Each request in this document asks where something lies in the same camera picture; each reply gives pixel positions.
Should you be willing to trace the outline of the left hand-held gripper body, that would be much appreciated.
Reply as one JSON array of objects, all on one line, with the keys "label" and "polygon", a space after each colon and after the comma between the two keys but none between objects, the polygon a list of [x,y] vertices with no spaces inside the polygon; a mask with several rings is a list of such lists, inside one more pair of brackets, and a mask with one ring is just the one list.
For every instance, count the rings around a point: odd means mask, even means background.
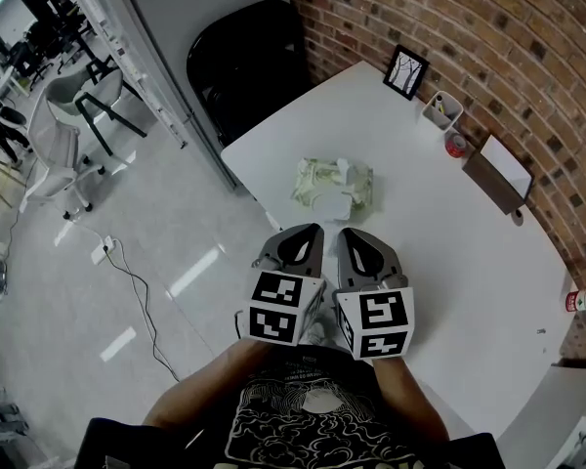
[{"label": "left hand-held gripper body", "polygon": [[298,346],[323,302],[326,281],[258,268],[250,271],[241,335],[285,346]]}]

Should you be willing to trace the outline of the person's white shoe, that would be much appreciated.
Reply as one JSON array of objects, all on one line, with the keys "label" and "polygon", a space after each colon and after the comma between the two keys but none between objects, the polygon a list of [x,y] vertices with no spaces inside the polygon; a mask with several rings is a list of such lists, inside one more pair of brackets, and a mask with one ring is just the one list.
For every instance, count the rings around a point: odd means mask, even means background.
[{"label": "person's white shoe", "polygon": [[341,336],[336,310],[334,308],[323,309],[317,313],[314,321],[301,337],[299,344],[343,349],[339,344]]}]

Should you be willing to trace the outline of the white pen holder box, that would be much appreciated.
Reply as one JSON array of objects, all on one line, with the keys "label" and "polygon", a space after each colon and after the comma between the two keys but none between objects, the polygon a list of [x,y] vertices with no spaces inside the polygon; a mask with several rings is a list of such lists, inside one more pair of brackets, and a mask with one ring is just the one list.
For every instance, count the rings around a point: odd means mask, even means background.
[{"label": "white pen holder box", "polygon": [[[443,96],[446,115],[441,114],[435,107],[435,98],[438,95]],[[422,115],[433,122],[442,133],[446,133],[451,129],[463,112],[463,106],[452,95],[445,91],[436,92],[422,109]]]}]

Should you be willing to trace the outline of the red tape roll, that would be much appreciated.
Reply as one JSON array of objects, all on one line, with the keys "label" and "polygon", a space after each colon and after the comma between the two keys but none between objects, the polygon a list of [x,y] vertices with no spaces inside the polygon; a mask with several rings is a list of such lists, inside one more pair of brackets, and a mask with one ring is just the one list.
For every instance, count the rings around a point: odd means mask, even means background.
[{"label": "red tape roll", "polygon": [[465,138],[458,132],[447,132],[444,136],[445,151],[453,158],[462,158],[468,145]]}]

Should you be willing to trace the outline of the grey chair with black legs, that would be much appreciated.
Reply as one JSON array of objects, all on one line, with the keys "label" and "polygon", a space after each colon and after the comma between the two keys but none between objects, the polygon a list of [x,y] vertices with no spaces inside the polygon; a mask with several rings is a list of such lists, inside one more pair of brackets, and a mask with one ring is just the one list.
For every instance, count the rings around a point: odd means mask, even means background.
[{"label": "grey chair with black legs", "polygon": [[118,121],[142,138],[147,133],[120,115],[113,105],[119,101],[126,89],[134,97],[142,100],[137,91],[124,79],[119,68],[113,69],[101,78],[85,67],[69,76],[58,77],[50,82],[46,89],[48,101],[71,116],[81,116],[94,136],[110,157],[114,153],[96,126],[95,119],[101,113],[111,121]]}]

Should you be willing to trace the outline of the person's left forearm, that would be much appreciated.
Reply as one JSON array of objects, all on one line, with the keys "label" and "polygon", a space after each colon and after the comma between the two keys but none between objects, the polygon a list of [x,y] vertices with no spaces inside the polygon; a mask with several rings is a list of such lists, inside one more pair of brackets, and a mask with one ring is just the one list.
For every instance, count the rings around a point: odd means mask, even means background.
[{"label": "person's left forearm", "polygon": [[168,389],[144,419],[171,432],[197,429],[207,413],[263,365],[273,344],[243,338],[196,373]]}]

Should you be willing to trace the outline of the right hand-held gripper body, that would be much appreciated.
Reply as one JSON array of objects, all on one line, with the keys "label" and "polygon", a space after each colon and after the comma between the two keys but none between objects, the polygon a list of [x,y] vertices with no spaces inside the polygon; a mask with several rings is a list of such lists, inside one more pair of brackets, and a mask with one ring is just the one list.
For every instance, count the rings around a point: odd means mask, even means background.
[{"label": "right hand-held gripper body", "polygon": [[356,361],[403,355],[414,333],[414,293],[404,275],[380,280],[338,275],[332,293],[336,347]]}]

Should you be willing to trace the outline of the brown wooden tissue box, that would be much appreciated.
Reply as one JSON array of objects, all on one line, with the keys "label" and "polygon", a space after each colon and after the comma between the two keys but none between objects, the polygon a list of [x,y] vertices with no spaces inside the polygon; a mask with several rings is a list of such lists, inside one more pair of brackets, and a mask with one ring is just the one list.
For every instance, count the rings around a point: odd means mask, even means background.
[{"label": "brown wooden tissue box", "polygon": [[489,135],[462,170],[504,215],[522,216],[534,176],[500,139]]}]

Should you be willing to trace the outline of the black printed t-shirt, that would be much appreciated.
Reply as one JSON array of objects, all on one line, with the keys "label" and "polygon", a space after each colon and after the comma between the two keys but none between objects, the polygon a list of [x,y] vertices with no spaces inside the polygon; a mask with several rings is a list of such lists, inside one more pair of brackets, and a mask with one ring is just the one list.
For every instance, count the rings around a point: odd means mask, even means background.
[{"label": "black printed t-shirt", "polygon": [[273,345],[195,430],[91,420],[74,469],[505,469],[490,434],[419,440],[385,403],[372,363]]}]

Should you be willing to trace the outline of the black office chair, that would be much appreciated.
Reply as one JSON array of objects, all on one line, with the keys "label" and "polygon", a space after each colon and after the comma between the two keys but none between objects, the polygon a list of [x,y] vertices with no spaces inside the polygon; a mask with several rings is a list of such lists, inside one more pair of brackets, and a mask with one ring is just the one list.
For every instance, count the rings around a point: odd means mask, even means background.
[{"label": "black office chair", "polygon": [[53,63],[46,63],[42,55],[31,50],[29,44],[24,41],[17,42],[10,49],[10,64],[22,78],[29,80],[29,90],[44,79],[44,71],[53,66]]}]

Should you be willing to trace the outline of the person's right forearm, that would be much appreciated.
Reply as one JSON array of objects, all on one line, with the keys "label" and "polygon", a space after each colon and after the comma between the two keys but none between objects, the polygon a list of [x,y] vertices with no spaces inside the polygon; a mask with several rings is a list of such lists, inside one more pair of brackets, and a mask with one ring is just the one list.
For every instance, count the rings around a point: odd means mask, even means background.
[{"label": "person's right forearm", "polygon": [[439,413],[401,357],[373,360],[372,366],[385,403],[419,440],[431,444],[449,441]]}]

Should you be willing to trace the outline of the white office chair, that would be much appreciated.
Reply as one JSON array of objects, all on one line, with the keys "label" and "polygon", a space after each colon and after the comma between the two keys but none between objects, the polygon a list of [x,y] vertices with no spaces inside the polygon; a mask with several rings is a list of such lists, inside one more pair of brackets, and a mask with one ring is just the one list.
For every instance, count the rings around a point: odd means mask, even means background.
[{"label": "white office chair", "polygon": [[25,192],[20,213],[29,203],[54,202],[68,197],[71,192],[86,212],[93,210],[93,203],[85,196],[81,183],[93,173],[103,175],[105,167],[94,163],[88,155],[79,156],[79,136],[78,127],[64,123],[54,115],[46,93],[42,92],[28,124],[27,138],[43,172]]}]

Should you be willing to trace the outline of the black picture frame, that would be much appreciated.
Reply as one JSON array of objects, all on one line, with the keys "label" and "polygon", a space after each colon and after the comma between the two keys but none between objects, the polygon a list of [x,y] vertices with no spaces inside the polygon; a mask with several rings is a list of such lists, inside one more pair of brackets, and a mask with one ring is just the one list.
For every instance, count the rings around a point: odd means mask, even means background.
[{"label": "black picture frame", "polygon": [[429,62],[402,45],[397,45],[383,83],[412,101],[415,97]]}]

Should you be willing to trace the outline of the black folding chair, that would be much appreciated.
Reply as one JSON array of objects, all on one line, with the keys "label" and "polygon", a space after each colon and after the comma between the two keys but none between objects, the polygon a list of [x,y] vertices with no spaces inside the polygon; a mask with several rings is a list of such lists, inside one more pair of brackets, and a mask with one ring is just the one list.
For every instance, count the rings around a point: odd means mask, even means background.
[{"label": "black folding chair", "polygon": [[223,147],[312,88],[301,17],[282,0],[208,25],[188,51],[186,70]]}]

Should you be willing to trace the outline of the green wet wipe pack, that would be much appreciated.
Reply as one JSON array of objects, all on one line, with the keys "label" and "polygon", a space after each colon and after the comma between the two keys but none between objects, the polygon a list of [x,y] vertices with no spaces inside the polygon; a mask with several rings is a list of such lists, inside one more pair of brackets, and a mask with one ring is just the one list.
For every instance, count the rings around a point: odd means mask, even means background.
[{"label": "green wet wipe pack", "polygon": [[291,198],[321,221],[348,221],[354,211],[372,205],[373,170],[349,160],[356,175],[352,185],[343,186],[336,160],[303,158],[297,167]]}]

